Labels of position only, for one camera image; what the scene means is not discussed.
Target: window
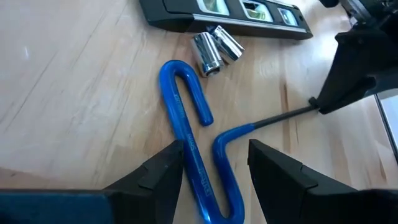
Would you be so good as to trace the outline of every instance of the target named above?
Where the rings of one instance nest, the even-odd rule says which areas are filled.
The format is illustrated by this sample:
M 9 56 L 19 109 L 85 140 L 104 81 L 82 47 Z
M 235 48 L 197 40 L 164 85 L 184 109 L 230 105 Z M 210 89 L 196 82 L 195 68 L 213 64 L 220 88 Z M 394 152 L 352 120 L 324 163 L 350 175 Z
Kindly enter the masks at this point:
M 266 22 L 274 21 L 266 5 L 250 0 L 241 0 L 241 4 L 248 18 Z
M 229 15 L 224 0 L 197 0 L 200 10 L 207 13 Z
M 297 24 L 297 20 L 296 20 L 296 18 L 294 17 L 292 11 L 290 11 L 290 10 L 288 10 L 288 9 L 281 9 L 281 8 L 278 8 L 278 10 L 279 10 L 279 13 L 280 13 L 280 15 L 282 16 L 284 22 L 285 22 L 287 25 L 299 26 L 299 25 Z

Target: black metal shaft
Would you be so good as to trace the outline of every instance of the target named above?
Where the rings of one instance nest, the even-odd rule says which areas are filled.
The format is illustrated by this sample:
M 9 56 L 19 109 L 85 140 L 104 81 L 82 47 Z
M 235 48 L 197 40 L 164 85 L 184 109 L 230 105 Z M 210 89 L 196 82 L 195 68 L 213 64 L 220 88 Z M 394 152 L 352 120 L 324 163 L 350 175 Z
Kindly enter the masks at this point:
M 300 114 L 304 114 L 304 113 L 307 113 L 307 112 L 310 112 L 310 111 L 313 111 L 313 110 L 316 110 L 316 109 L 318 109 L 317 106 L 311 105 L 311 106 L 307 106 L 307 107 L 300 108 L 300 109 L 297 109 L 297 110 L 289 111 L 289 112 L 286 112 L 286 113 L 283 113 L 283 114 L 280 114 L 280 115 L 277 115 L 277 116 L 266 118 L 266 119 L 263 119 L 261 121 L 255 122 L 254 123 L 254 129 L 262 128 L 264 126 L 267 126 L 267 125 L 270 125 L 270 124 L 274 124 L 276 122 L 283 121 L 285 119 L 293 118 L 294 116 L 298 116 Z

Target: bent blue wrench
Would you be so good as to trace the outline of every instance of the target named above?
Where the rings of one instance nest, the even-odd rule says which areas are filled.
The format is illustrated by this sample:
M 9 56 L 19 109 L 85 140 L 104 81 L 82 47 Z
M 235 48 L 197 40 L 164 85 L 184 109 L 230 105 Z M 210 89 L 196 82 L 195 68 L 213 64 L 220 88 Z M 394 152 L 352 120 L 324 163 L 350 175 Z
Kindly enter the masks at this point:
M 213 116 L 211 115 L 210 108 L 203 95 L 199 79 L 191 66 L 179 60 L 171 60 L 165 63 L 160 69 L 160 89 L 173 126 L 174 135 L 177 139 L 184 140 L 185 170 L 191 183 L 193 193 L 196 196 L 201 215 L 206 223 L 241 224 L 244 221 L 243 199 L 226 155 L 225 148 L 227 143 L 255 129 L 315 110 L 317 106 L 312 103 L 312 105 L 308 107 L 263 119 L 255 123 L 245 124 L 227 130 L 217 136 L 213 142 L 212 152 L 213 160 L 229 203 L 229 217 L 225 218 L 220 212 L 197 144 L 193 138 L 187 114 L 185 113 L 177 89 L 175 76 L 182 78 L 188 86 L 188 90 L 199 115 L 199 122 L 203 126 L 208 126 L 213 123 Z

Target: chrome socket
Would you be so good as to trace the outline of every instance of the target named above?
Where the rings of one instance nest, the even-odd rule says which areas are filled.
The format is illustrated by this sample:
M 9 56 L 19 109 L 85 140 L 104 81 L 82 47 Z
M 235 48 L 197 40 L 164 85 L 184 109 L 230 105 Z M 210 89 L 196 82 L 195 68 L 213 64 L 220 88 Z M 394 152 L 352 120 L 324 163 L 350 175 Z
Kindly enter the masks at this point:
M 194 35 L 191 45 L 203 77 L 208 78 L 221 71 L 224 61 L 218 52 L 214 38 L 208 32 Z
M 216 46 L 225 62 L 232 64 L 242 56 L 244 52 L 242 45 L 240 45 L 221 26 L 217 26 L 212 29 L 210 34 L 214 37 Z

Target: blue coated handle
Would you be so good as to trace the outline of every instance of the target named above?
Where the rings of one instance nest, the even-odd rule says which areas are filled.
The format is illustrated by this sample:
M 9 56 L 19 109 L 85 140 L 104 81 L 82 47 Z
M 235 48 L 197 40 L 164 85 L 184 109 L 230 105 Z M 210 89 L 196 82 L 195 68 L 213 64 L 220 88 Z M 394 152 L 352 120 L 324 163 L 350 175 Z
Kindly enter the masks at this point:
M 213 189 L 211 188 L 205 166 L 193 138 L 192 130 L 182 105 L 181 97 L 175 82 L 179 76 L 185 82 L 193 99 L 199 121 L 203 126 L 213 122 L 210 108 L 202 92 L 199 79 L 195 71 L 179 60 L 171 60 L 160 69 L 160 89 L 169 113 L 174 135 L 184 140 L 184 162 L 188 179 L 198 206 L 206 223 L 236 223 L 244 221 L 244 205 L 238 183 L 226 156 L 225 147 L 228 142 L 254 130 L 253 124 L 247 124 L 220 134 L 213 143 L 213 158 L 229 203 L 229 217 L 222 216 Z

